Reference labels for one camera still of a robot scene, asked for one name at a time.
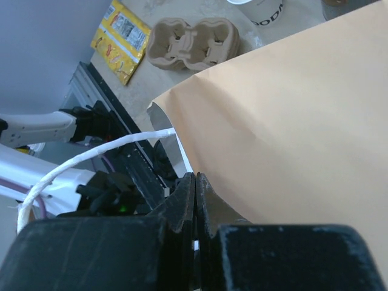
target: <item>table surface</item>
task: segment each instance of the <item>table surface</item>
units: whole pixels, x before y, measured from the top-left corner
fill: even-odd
[[[227,0],[122,0],[122,3],[150,27],[164,17],[180,17],[191,25],[207,17],[227,18],[239,30],[239,55],[325,21],[319,0],[283,0],[284,12],[279,20],[263,28],[253,25]],[[144,58],[129,84],[123,86],[98,53],[93,55],[92,63],[142,131],[153,130],[146,113],[152,100],[194,74],[187,69],[160,70]]]

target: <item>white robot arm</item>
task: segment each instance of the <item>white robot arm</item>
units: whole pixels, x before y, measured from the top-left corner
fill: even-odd
[[[70,141],[76,132],[76,117],[65,112],[42,115],[0,114],[0,144],[17,148],[47,141]]]
[[[107,123],[104,116],[80,107],[44,115],[0,114],[0,195],[23,201],[25,193],[57,167],[15,148],[39,142],[82,141],[89,133],[105,135]],[[86,185],[94,174],[70,169],[59,175],[41,193],[47,211],[54,215],[75,211],[81,199],[77,186]]]

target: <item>folded paper sheet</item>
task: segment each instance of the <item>folded paper sheet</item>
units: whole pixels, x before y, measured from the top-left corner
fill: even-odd
[[[383,0],[203,71],[155,100],[194,171],[240,214],[263,224],[350,225],[386,284],[387,27]]]

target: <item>cardboard cup holder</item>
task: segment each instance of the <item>cardboard cup holder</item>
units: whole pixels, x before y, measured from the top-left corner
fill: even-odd
[[[181,18],[164,18],[152,29],[147,59],[163,70],[201,71],[234,58],[237,28],[225,18],[205,18],[194,27]]]

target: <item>gray wall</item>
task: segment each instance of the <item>gray wall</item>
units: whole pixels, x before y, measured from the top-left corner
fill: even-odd
[[[0,112],[58,109],[110,0],[3,0]]]

